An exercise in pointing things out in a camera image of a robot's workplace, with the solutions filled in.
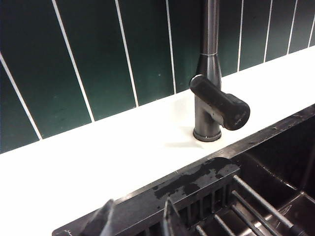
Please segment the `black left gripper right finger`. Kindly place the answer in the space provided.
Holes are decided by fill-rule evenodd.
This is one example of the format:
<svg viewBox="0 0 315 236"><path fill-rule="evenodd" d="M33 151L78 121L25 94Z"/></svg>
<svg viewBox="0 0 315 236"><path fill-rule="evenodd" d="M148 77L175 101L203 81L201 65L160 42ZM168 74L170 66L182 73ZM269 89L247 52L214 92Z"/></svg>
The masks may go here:
<svg viewBox="0 0 315 236"><path fill-rule="evenodd" d="M170 198L165 201L162 220L162 234L164 236L188 236L189 232Z"/></svg>

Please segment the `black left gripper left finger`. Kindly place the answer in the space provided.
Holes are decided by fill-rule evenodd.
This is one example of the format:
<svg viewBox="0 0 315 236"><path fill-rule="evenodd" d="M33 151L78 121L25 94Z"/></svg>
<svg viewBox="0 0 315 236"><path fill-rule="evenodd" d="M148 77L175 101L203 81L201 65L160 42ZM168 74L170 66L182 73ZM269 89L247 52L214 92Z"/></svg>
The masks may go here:
<svg viewBox="0 0 315 236"><path fill-rule="evenodd" d="M82 230L83 236L113 236L112 217L115 203L113 199L99 208Z"/></svg>

